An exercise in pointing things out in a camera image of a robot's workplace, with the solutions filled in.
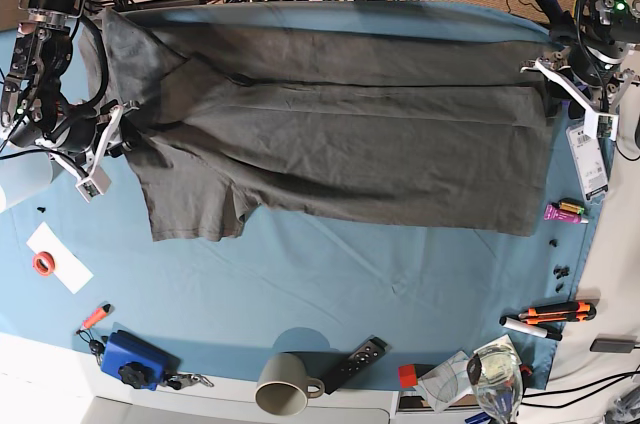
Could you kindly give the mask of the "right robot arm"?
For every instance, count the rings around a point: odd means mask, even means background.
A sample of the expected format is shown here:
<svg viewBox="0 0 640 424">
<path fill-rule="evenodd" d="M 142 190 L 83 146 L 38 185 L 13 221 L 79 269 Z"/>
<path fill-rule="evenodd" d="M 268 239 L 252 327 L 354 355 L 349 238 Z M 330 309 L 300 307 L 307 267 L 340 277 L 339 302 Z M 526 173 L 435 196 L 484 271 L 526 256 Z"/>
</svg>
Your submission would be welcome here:
<svg viewBox="0 0 640 424">
<path fill-rule="evenodd" d="M 86 1 L 20 0 L 27 18 L 18 26 L 9 72 L 2 79 L 1 135 L 5 144 L 49 155 L 75 176 L 78 186 L 102 193 L 109 179 L 101 161 L 132 147 L 134 133 L 125 117 L 138 105 L 107 100 L 107 52 L 101 30 L 85 12 Z M 97 89 L 79 103 L 61 91 L 61 77 L 73 57 L 69 21 L 88 32 L 97 57 Z"/>
</svg>

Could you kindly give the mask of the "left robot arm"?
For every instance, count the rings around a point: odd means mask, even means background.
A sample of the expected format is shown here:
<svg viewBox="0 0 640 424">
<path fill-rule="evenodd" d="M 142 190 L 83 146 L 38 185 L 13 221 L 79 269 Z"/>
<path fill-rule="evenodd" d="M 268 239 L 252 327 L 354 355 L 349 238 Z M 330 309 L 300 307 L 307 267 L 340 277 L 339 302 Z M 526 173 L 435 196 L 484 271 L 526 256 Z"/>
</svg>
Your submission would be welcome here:
<svg viewBox="0 0 640 424">
<path fill-rule="evenodd" d="M 538 59 L 541 68 L 568 79 L 591 109 L 615 112 L 627 88 L 639 84 L 623 67 L 639 48 L 639 0 L 575 0 L 570 10 L 557 0 L 534 1 L 559 47 Z"/>
</svg>

